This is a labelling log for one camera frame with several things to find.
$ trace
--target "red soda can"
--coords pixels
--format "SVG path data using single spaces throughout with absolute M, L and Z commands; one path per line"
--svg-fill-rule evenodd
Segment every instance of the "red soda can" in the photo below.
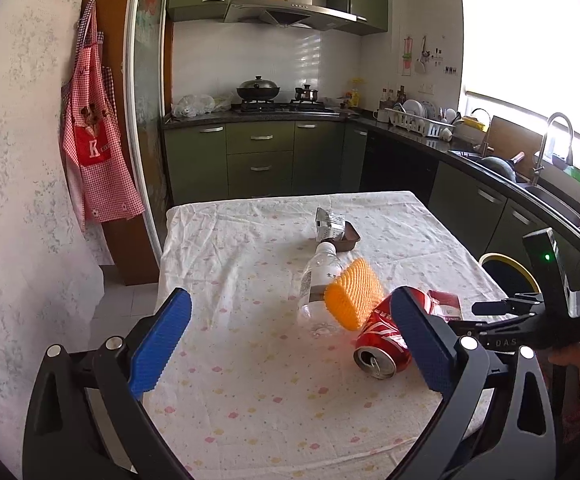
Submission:
M 432 311 L 432 301 L 424 292 L 413 288 L 420 307 L 428 314 Z M 388 296 L 370 313 L 368 320 L 356 338 L 355 363 L 366 373 L 377 379 L 388 379 L 405 370 L 412 355 L 390 314 Z

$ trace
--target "white bottle cap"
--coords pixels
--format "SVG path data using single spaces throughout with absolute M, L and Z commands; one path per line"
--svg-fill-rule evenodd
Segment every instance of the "white bottle cap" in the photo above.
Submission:
M 317 253 L 337 254 L 337 248 L 330 242 L 321 242 L 317 245 Z

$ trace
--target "tablecloth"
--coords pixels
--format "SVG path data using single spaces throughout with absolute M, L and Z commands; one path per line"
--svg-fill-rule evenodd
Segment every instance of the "tablecloth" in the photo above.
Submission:
M 355 333 L 314 339 L 296 325 L 318 206 L 352 222 L 361 241 L 340 259 L 364 257 L 386 292 L 454 292 L 464 319 L 475 301 L 505 297 L 409 192 L 171 209 L 158 304 L 181 286 L 193 315 L 144 406 L 197 480 L 383 480 L 439 404 L 414 364 L 377 380 L 352 359 Z

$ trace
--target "wooden cutting board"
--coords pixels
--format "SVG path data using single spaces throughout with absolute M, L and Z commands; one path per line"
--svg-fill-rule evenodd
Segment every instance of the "wooden cutting board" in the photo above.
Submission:
M 533 176 L 532 156 L 539 151 L 541 139 L 540 134 L 501 117 L 494 116 L 490 123 L 488 145 L 494 148 L 491 155 L 510 159 L 518 152 L 524 152 L 526 156 L 516 164 L 515 171 L 528 178 Z

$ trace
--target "window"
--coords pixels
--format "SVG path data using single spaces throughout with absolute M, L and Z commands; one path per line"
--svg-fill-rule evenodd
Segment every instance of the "window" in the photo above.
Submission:
M 468 109 L 485 105 L 541 134 L 541 116 L 559 111 L 580 136 L 580 0 L 464 0 L 464 21 Z M 550 136 L 565 157 L 564 131 Z M 573 152 L 580 168 L 580 140 Z

